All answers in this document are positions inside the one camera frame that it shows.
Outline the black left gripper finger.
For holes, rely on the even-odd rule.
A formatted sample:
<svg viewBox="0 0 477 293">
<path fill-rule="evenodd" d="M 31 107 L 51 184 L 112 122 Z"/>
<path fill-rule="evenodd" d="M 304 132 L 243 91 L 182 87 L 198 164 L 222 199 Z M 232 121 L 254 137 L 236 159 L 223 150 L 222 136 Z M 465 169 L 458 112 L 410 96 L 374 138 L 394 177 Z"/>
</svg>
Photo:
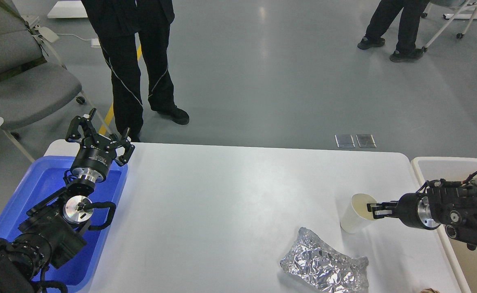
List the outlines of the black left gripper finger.
<svg viewBox="0 0 477 293">
<path fill-rule="evenodd" d="M 135 146 L 130 141 L 130 130 L 131 129 L 127 127 L 120 138 L 117 137 L 115 133 L 110 134 L 110 158 L 119 166 L 126 165 L 135 150 Z M 117 149 L 119 148 L 123 148 L 121 155 L 117 154 Z"/>
<path fill-rule="evenodd" d="M 76 116 L 71 120 L 66 134 L 67 142 L 77 142 L 80 144 L 99 143 L 99 134 L 92 124 L 92 117 L 96 111 L 96 108 L 92 108 L 88 114 Z"/>
</svg>

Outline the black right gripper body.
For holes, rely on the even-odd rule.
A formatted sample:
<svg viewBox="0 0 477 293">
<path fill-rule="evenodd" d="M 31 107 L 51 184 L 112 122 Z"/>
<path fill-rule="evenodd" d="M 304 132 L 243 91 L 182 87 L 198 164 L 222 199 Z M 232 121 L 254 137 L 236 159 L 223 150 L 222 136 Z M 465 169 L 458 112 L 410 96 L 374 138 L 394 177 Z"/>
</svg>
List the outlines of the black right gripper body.
<svg viewBox="0 0 477 293">
<path fill-rule="evenodd" d="M 430 210 L 430 202 L 426 193 L 407 193 L 397 201 L 391 201 L 395 206 L 392 215 L 407 227 L 435 230 L 441 226 Z"/>
</svg>

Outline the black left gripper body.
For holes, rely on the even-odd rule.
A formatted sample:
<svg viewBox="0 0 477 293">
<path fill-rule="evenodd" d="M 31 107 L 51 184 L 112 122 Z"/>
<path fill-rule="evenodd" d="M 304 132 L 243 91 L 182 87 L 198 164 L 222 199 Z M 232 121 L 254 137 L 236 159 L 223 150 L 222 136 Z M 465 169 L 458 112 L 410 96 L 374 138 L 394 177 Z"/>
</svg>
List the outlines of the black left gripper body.
<svg viewBox="0 0 477 293">
<path fill-rule="evenodd" d="M 85 135 L 84 138 L 70 139 L 79 144 L 79 151 L 70 171 L 76 178 L 84 178 L 98 183 L 106 180 L 113 161 L 121 165 L 116 150 L 123 143 L 104 135 Z"/>
</svg>

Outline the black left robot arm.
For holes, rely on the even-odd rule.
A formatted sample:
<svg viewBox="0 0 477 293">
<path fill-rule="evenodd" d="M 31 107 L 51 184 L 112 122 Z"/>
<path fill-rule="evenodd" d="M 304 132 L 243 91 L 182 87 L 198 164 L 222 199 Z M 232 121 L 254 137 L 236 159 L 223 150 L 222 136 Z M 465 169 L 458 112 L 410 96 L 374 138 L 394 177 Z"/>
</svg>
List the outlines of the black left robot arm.
<svg viewBox="0 0 477 293">
<path fill-rule="evenodd" d="M 71 120 L 65 139 L 78 143 L 79 151 L 64 173 L 64 187 L 26 212 L 28 218 L 13 241 L 0 238 L 0 293 L 45 293 L 48 288 L 66 293 L 63 282 L 46 280 L 45 273 L 73 259 L 87 245 L 87 231 L 101 231 L 112 223 L 116 204 L 93 202 L 89 196 L 106 180 L 113 162 L 128 163 L 135 146 L 130 128 L 120 138 L 99 134 L 91 122 L 95 112 L 93 108 Z"/>
</svg>

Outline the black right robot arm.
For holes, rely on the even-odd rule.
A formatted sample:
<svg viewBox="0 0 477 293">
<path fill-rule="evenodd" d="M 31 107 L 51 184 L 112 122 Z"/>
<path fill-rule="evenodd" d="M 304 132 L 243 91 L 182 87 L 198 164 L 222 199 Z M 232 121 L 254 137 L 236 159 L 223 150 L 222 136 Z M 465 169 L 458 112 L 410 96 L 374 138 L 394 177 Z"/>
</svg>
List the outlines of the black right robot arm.
<svg viewBox="0 0 477 293">
<path fill-rule="evenodd" d="M 477 248 L 477 171 L 463 181 L 425 181 L 414 193 L 397 201 L 367 203 L 374 219 L 397 218 L 408 226 L 435 230 L 444 225 L 447 236 Z"/>
</svg>

